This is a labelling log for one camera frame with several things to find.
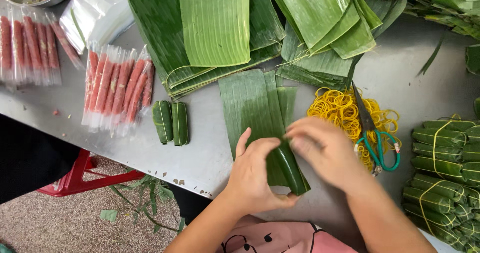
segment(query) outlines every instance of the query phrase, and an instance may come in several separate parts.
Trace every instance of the scissors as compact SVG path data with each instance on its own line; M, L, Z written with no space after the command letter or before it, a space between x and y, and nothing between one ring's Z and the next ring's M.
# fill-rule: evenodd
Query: scissors
M372 116L370 115L370 113L368 112L367 108L365 107L365 104L363 103L363 100L357 90L357 86L355 86L355 83L353 83L352 81L352 85L353 85L353 91L355 92L355 97L357 98L357 104L358 104L358 108L359 108L359 115L360 115L360 123L361 123L361 126L362 126L362 133L363 133L363 138L359 139L355 145L355 151L357 152L358 151L358 145L360 144L360 142L364 141L365 142L365 147L367 148L367 150L370 152L370 156L374 159L374 175L378 175L382 170L386 170L386 171L394 171L396 170L400 164L400 145L399 143L395 140L395 138L390 135L389 133L387 132L380 132L377 127L375 126L375 123L373 122L373 119L371 118ZM368 137L367 137L367 132L368 131L374 131L376 134L377 134L377 139L379 140L378 141L378 156L377 154L373 151L372 147L370 146L370 143L368 142ZM388 167L385 165L385 163L383 162L383 147L381 146L381 135L387 135L387 137L389 137L392 141L393 141L393 144L395 146L395 150L396 150L396 155L397 155L397 160L395 161L395 164L392 166L392 167Z

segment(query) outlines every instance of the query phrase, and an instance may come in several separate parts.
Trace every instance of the green scissor handle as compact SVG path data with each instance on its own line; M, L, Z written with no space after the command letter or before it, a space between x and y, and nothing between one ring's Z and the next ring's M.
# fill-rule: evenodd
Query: green scissor handle
M360 144L360 142L365 141L365 146L367 147L367 150L370 152L370 155L372 156L372 158L374 159L375 163L379 166L381 166L384 170L386 171L394 171L396 170L400 164L400 148L398 146L398 142L395 141L395 138L393 138L392 135L390 135L389 133L387 132L380 132L378 131L377 129L375 129L375 133L377 134L377 139L379 139L378 141L378 156L376 155L376 153L373 151L372 147L370 146L370 143L368 142L368 138L367 138L367 132L363 132L363 138L359 139L357 141L357 144ZM395 150L397 151L396 155L397 155L397 160L395 161L395 164L392 166L392 167L387 167L384 163L384 160L383 160L383 147L381 146L381 135L387 135L392 141L393 141L393 144L395 145Z

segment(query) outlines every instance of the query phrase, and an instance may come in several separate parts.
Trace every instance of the red sausage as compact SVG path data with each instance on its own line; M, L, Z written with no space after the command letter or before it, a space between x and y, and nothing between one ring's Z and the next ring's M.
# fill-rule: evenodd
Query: red sausage
M90 97L92 96L92 90L93 90L93 79L95 78L95 73L97 72L97 66L99 64L99 59L98 59L98 54L95 53L94 51L90 51L88 53L88 59L90 61L90 67L87 69L87 77L85 81L85 108L84 112L88 110L88 107L90 106Z
M125 87L127 87L128 78L132 72L132 68L135 64L135 60L129 60L123 62L120 69L120 75L118 77L117 89L115 92L115 100L113 101L112 114L117 115L122 111L123 100L125 99Z
M2 57L1 57L2 62L1 62L1 64L2 65L1 66L2 66L2 68L9 68L10 69L12 67L12 65L11 65L12 64L12 62L11 62L12 61L12 59L11 59L12 58L11 57L11 55L12 55L11 54L11 52L12 52L11 51L11 49L12 49L11 48L11 46L12 46L11 45L11 43L12 43L11 42L11 40L12 40L11 39L11 37L12 37L11 36L11 34L12 34L11 33L11 31L12 31L11 28L12 27L10 25L10 21L8 20L8 17L2 17L1 19L2 19L2 21L1 21L2 26L0 28L1 29L1 34L2 34L2 36L1 36L2 37L2 39L1 39L2 40L2 42L1 42L2 43L2 45L1 45L2 46L2 48L1 48L2 49L2 51L1 51L2 52L2 54L1 54L2 55Z
M92 78L92 95L90 96L90 105L88 106L90 111L93 111L96 106L96 100L98 98L98 91L100 90L100 81L102 80L103 68L105 67L105 62L107 61L106 53L100 54L100 60L96 68L95 75Z
M42 69L42 58L40 57L40 50L38 48L38 39L35 33L35 25L31 17L24 17L25 30L27 31L28 49L32 57L32 65L34 69Z
M130 101L130 105L128 107L128 112L127 112L128 123L131 123L135 120L135 116L137 115L137 111L138 111L138 101L140 100L141 93L144 90L143 88L145 87L147 78L148 78L147 73L141 74L141 76L138 78L137 85L132 94L132 98L131 98L132 100Z
M131 96L133 95L133 91L137 85L138 78L143 71L143 67L145 66L145 60L139 59L135 64L135 68L130 76L130 80L128 81L127 91L125 92L125 100L123 101L123 111L127 112L130 100L132 99Z
M152 89L153 89L153 75L155 72L155 66L152 64L152 60L148 60L152 65L150 70L147 71L147 83L145 84L144 97L142 99L142 107L147 107L152 102Z
M104 113L105 113L105 116L109 116L111 113L112 113L112 107L113 107L113 100L114 100L114 97L115 97L115 90L117 89L117 81L119 79L119 75L120 75L120 69L121 69L121 65L118 64L118 63L115 63L113 65L113 74L112 74L112 78L111 78L111 81L110 81L110 87L109 87L109 94L107 96L107 101L105 102L105 109L104 109Z
M48 57L48 49L46 48L46 29L45 29L45 25L43 25L42 23L35 23L35 26L37 28L37 34L38 34L38 37L39 37L39 50L40 50L40 58L42 60L42 68L43 68L43 74L44 74L44 77L48 77L48 73L49 73L49 69L50 69L50 62L49 62L49 57Z
M102 80L100 81L99 95L97 98L97 104L95 105L95 112L103 113L105 109L106 97L108 96L108 87L110 86L110 80L113 73L113 63L107 58L105 68L103 68Z
M58 57L58 51L57 51L57 42L55 42L55 36L53 35L53 29L52 29L52 26L51 25L45 25L45 29L47 31L47 50L49 52L49 63L50 63L50 67L51 68L54 68L54 69L60 69L60 63L58 62L59 61L59 57Z
M22 37L23 37L23 40L24 40L24 59L25 59L25 76L27 78L30 78L30 74L32 73L31 70L32 70L32 56L30 56L30 49L28 48L28 38L27 38L27 30L25 29L25 26L23 26L23 30L22 30Z
M15 62L18 62L18 64L20 65L20 68L23 68L24 65L25 65L25 59L24 59L24 54L23 54L23 35L22 35L22 24L20 21L18 20L15 20L14 21L14 51L15 51L15 58L17 59Z
M52 24L52 28L55 31L55 34L57 35L58 40L60 41L60 44L62 45L63 49L65 50L65 52L69 56L70 60L72 60L72 61L80 60L77 52L75 51L73 46L68 41L67 36L65 35L65 32L63 31L62 27L60 26L60 23L58 21L54 22Z

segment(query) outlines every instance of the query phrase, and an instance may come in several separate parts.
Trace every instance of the scissor blade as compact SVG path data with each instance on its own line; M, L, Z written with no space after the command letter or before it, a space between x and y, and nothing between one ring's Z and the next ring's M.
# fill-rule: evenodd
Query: scissor blade
M363 103L360 93L357 90L357 86L355 86L355 83L353 83L353 81L352 81L352 86L353 86L353 91L355 92L355 97L357 98L357 105L359 106L358 114L360 115L362 130L364 132L375 130L377 127L375 126L375 123L371 118L372 116L370 115L367 108L365 107L365 104Z

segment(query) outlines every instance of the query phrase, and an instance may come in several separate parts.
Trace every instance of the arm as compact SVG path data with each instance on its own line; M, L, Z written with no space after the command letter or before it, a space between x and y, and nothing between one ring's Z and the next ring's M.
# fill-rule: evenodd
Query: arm
M294 194L277 195L267 183L267 155L280 144L276 138L258 139L248 149L248 128L237 144L237 158L225 190L167 247L165 253L214 252L238 220L250 213L293 207Z
M294 122L286 137L319 176L345 192L369 252L436 252L359 163L341 129L310 117Z

